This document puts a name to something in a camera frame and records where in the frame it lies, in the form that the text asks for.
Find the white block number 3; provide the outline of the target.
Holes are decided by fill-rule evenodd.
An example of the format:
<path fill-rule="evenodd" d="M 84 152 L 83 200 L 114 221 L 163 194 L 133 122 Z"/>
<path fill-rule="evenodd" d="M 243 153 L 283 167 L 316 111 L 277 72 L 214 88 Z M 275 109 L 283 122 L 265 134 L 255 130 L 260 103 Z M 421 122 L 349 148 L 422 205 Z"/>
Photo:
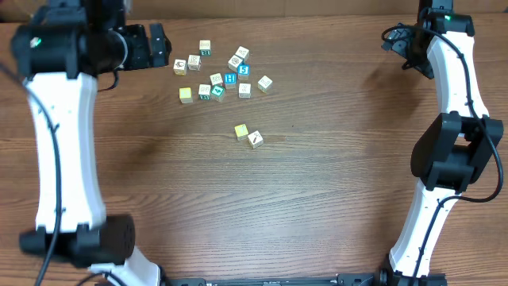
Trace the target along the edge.
<path fill-rule="evenodd" d="M 238 87 L 238 95 L 241 99 L 251 98 L 252 86 L 250 83 L 240 83 Z"/>

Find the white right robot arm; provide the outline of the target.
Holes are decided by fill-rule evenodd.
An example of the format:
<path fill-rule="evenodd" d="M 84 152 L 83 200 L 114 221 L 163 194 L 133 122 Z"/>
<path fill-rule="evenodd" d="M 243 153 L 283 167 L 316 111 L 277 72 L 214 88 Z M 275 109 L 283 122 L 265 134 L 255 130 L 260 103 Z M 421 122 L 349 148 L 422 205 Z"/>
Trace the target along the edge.
<path fill-rule="evenodd" d="M 474 199 L 485 203 L 502 189 L 504 174 L 497 145 L 502 122 L 494 120 L 479 93 L 471 16 L 446 6 L 420 9 L 415 25 L 399 24 L 382 34 L 383 47 L 406 59 L 436 83 L 440 113 L 414 146 L 410 168 L 416 188 L 402 232 L 379 273 L 381 285 L 440 285 L 441 275 L 429 272 L 430 258 L 450 210 L 475 183 L 489 160 L 498 169 L 494 192 Z"/>

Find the yellow top block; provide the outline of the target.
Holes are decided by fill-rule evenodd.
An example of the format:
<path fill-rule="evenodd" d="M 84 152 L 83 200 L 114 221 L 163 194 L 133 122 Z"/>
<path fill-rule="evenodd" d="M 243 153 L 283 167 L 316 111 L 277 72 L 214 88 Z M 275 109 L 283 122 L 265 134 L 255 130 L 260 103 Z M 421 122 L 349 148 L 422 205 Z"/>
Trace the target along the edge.
<path fill-rule="evenodd" d="M 179 89 L 179 99 L 182 104 L 192 103 L 192 90 L 190 87 L 182 87 Z"/>

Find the white block green B side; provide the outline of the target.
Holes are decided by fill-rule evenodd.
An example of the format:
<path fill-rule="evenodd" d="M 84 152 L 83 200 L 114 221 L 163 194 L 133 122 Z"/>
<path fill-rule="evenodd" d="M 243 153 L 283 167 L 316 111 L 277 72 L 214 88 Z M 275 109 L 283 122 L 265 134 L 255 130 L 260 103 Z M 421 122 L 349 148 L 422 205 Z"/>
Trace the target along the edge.
<path fill-rule="evenodd" d="M 198 97 L 201 100 L 211 100 L 211 86 L 209 84 L 200 84 L 198 87 Z"/>

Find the yellow G block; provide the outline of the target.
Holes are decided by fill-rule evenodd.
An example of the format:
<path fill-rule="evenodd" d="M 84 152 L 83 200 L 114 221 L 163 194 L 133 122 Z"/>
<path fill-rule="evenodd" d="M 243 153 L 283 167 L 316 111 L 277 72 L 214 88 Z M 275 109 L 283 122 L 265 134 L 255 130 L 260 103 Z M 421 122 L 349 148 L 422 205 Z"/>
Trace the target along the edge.
<path fill-rule="evenodd" d="M 248 138 L 249 132 L 245 124 L 235 126 L 234 130 L 238 141 L 242 141 Z"/>

